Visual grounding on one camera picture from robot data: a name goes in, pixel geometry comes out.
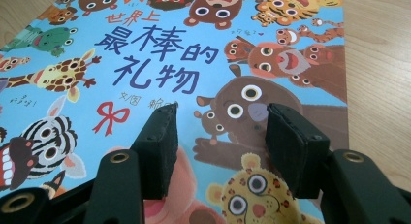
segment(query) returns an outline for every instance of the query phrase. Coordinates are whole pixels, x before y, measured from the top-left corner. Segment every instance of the illustration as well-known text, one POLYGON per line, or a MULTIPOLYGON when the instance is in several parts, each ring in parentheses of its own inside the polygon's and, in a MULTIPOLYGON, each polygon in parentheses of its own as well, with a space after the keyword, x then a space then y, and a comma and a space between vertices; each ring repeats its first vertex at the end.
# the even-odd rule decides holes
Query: illustration
POLYGON ((227 223, 323 223, 300 211, 287 184, 262 169, 258 155, 242 155, 241 165, 227 183, 213 183, 206 191, 208 201, 222 208, 227 223))

